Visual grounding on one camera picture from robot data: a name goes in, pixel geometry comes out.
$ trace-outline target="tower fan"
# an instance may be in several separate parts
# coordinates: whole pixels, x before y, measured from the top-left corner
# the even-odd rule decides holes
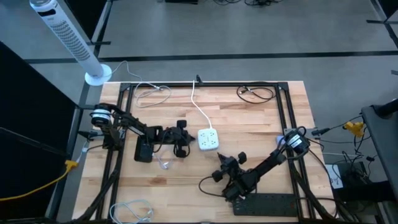
[[[30,6],[85,69],[89,85],[100,86],[111,78],[111,68],[100,64],[57,0],[30,0]]]

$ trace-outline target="white cable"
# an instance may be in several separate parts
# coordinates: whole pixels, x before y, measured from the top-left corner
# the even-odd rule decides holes
[[[213,129],[213,127],[211,126],[211,121],[209,119],[209,117],[207,117],[207,115],[199,108],[199,106],[193,101],[193,93],[195,92],[195,81],[192,81],[192,94],[191,94],[191,101],[192,103],[199,109],[199,111],[207,118],[209,125],[210,125],[210,129]]]
[[[77,163],[80,162],[80,158],[81,158],[81,156],[83,155],[83,153],[86,153],[86,152],[87,152],[89,143],[90,143],[89,141],[86,141],[85,144],[83,145],[83,149],[81,149],[80,155],[79,155],[79,157],[78,157],[77,160],[76,160]]]
[[[147,205],[147,208],[149,208],[149,211],[148,211],[147,214],[146,214],[145,216],[143,216],[143,217],[138,216],[138,215],[130,208],[130,206],[129,206],[129,204],[137,203],[137,202],[142,202],[142,203],[144,203],[144,204]],[[117,214],[116,214],[116,209],[117,209],[119,206],[121,206],[121,205],[125,206],[128,210],[130,210],[130,212],[138,219],[138,221],[136,221],[136,222],[131,222],[131,223],[125,223],[125,222],[123,223],[123,222],[121,222],[121,221],[119,220]],[[113,220],[115,223],[117,223],[117,224],[137,224],[137,223],[140,223],[140,222],[150,222],[151,219],[152,219],[152,217],[154,216],[154,211],[153,211],[151,205],[149,204],[149,202],[148,202],[147,200],[132,200],[132,201],[130,201],[130,202],[119,202],[119,203],[115,203],[114,205],[112,205],[112,206],[109,208],[109,216],[110,216],[110,217],[112,218],[112,220]]]
[[[140,79],[140,81],[142,81],[142,77],[141,76],[139,76],[139,75],[136,75],[136,74],[134,74],[134,73],[132,73],[132,72],[130,72],[130,69],[129,69],[129,63],[127,62],[127,61],[122,61],[122,62],[120,62],[120,64],[112,71],[112,73],[110,73],[109,75],[112,75],[113,73],[115,73],[116,72],[116,70],[120,67],[120,65],[122,65],[123,63],[126,63],[126,65],[127,65],[127,72],[130,74],[130,75],[132,75],[132,76],[135,76],[135,77],[137,77],[137,78],[139,78]]]
[[[139,107],[139,108],[146,108],[146,107],[149,107],[149,106],[155,106],[155,105],[158,105],[158,104],[163,103],[164,101],[166,101],[166,100],[171,96],[172,90],[171,90],[168,86],[155,86],[155,85],[153,85],[153,84],[151,84],[151,83],[149,83],[149,82],[144,82],[144,81],[142,81],[142,77],[141,77],[141,76],[136,75],[136,74],[130,72],[129,63],[128,63],[127,61],[125,61],[125,60],[122,61],[122,62],[120,62],[120,64],[112,71],[112,73],[111,73],[110,75],[112,75],[113,73],[115,73],[115,72],[118,70],[118,68],[119,68],[124,62],[125,62],[126,65],[127,65],[127,72],[128,72],[128,74],[133,75],[133,76],[135,76],[135,77],[137,77],[137,78],[140,79],[140,82],[138,83],[138,85],[137,85],[137,86],[135,87],[135,89],[134,89],[134,96],[136,97],[136,100],[135,100],[134,104],[135,104],[137,107]],[[154,87],[155,89],[154,89],[154,90],[146,90],[146,91],[143,91],[142,93],[140,93],[140,94],[137,95],[137,93],[136,93],[136,92],[137,92],[137,89],[138,89],[139,85],[141,85],[141,84],[148,84],[148,85]],[[168,89],[169,94],[168,94],[162,101],[160,101],[160,102],[158,102],[158,103],[153,103],[153,104],[145,105],[145,106],[140,106],[140,105],[138,104],[139,99],[144,98],[144,97],[147,97],[147,96],[153,94],[153,93],[156,92],[156,91],[163,91],[163,90],[165,90],[165,89]]]
[[[141,85],[141,84],[148,84],[148,85],[154,87],[154,89],[153,90],[143,91],[142,93],[137,95],[137,89],[138,89],[139,85]],[[152,104],[149,104],[149,105],[145,105],[145,106],[141,106],[141,105],[138,104],[138,100],[139,99],[144,98],[146,96],[149,96],[149,95],[153,94],[156,91],[163,91],[165,89],[167,89],[169,91],[169,94],[162,101],[157,102],[157,103],[152,103]],[[168,86],[155,86],[155,85],[153,85],[153,84],[151,84],[149,82],[140,82],[140,83],[138,83],[138,85],[134,89],[134,96],[136,97],[136,100],[135,100],[134,104],[137,107],[139,107],[139,108],[146,108],[146,107],[149,107],[149,106],[159,105],[159,104],[165,102],[171,96],[171,94],[172,94],[172,90]]]
[[[160,154],[160,156],[156,156],[155,153],[152,153],[152,156],[155,157],[158,160],[160,168],[162,168],[163,170],[168,170],[170,168],[170,166],[173,164],[173,159],[171,159],[169,162],[163,162],[162,161],[162,156],[163,156],[163,154],[165,152],[167,152],[167,150],[164,150]]]

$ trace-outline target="wooden tabletop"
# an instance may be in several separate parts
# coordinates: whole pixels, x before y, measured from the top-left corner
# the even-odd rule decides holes
[[[105,83],[100,102],[116,104],[120,83]],[[290,95],[298,126],[313,128],[314,122],[303,82],[289,82]],[[188,132],[196,137],[199,129],[208,128],[206,118],[191,103],[191,88],[172,88],[171,97],[164,103],[148,108],[132,105],[131,113],[148,126],[175,126],[179,119],[187,120]],[[158,102],[166,91],[154,93],[142,99],[141,105]],[[284,111],[287,116],[284,95]],[[195,90],[194,100],[210,117],[217,130],[220,147],[217,151],[202,152],[196,142],[191,143],[191,153],[185,159],[175,159],[169,170],[162,170],[157,160],[151,163],[136,162],[134,152],[137,135],[128,132],[124,150],[121,178],[117,202],[136,199],[147,200],[154,209],[152,222],[294,222],[289,217],[238,217],[223,198],[205,195],[198,189],[199,181],[220,168],[216,152],[236,157],[241,151],[247,154],[248,161],[241,167],[253,168],[262,162],[276,148],[276,136],[282,133],[275,98],[267,103],[253,105],[236,96],[236,87],[200,87]],[[91,146],[100,145],[96,141]],[[169,150],[172,146],[163,146]],[[311,150],[323,160],[320,147],[311,145]],[[164,161],[174,157],[164,154]],[[85,168],[75,205],[73,218],[79,217],[100,191],[101,179],[106,159],[106,150],[97,148],[87,154]],[[310,188],[317,197],[333,198],[328,177],[320,163],[311,155],[305,157]],[[204,181],[202,187],[208,192],[220,194],[226,185],[224,178],[219,183]],[[259,193],[290,193],[292,184],[287,162],[275,167],[261,177],[257,185]],[[108,214],[110,190],[104,204],[104,217]],[[325,208],[334,213],[331,201],[320,201]],[[307,215],[305,202],[304,214]],[[144,206],[133,206],[138,214],[145,214]],[[125,208],[118,210],[122,222],[137,220]]]

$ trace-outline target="power strip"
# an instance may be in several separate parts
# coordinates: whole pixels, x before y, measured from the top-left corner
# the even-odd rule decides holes
[[[216,129],[206,128],[198,131],[198,144],[202,151],[218,149],[218,134]]]

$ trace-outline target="gray floor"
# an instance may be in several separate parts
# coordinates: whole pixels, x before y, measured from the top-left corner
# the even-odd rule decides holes
[[[367,0],[285,0],[266,8],[228,6],[213,1],[189,4],[155,0],[115,1],[100,57],[346,52],[397,50]],[[0,39],[22,58],[70,58],[25,0],[0,0]],[[318,127],[330,127],[356,116],[361,107],[386,103],[398,96],[398,56],[272,58],[130,62],[132,72],[145,81],[192,80],[303,80]],[[118,63],[107,63],[115,68]],[[83,87],[83,69],[77,63],[35,64],[40,73],[74,101]],[[120,68],[111,81],[136,80]],[[98,102],[101,88],[90,89],[88,103]],[[87,121],[84,128],[89,128]],[[334,130],[333,141],[351,141],[352,135]],[[325,144],[325,152],[353,154],[351,144]],[[371,140],[365,155],[376,154]],[[327,162],[341,156],[325,155]],[[378,160],[372,164],[373,181],[386,176]],[[68,179],[61,220],[69,220],[81,171]]]

